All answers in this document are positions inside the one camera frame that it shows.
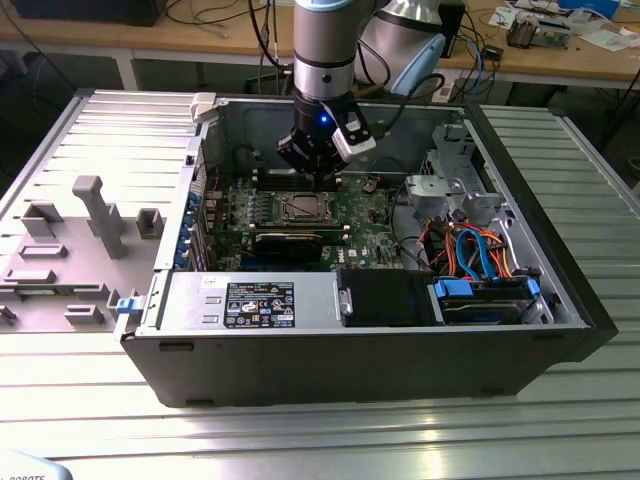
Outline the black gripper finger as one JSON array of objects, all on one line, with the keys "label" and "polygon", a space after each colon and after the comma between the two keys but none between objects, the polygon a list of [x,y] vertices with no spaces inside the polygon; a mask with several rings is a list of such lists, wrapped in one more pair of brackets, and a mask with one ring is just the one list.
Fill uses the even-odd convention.
[{"label": "black gripper finger", "polygon": [[334,191],[337,189],[336,180],[348,165],[349,163],[345,162],[337,152],[320,155],[317,163],[317,190]]},{"label": "black gripper finger", "polygon": [[277,153],[299,174],[311,182],[313,191],[319,188],[318,156],[310,138],[292,129],[277,144]]}]

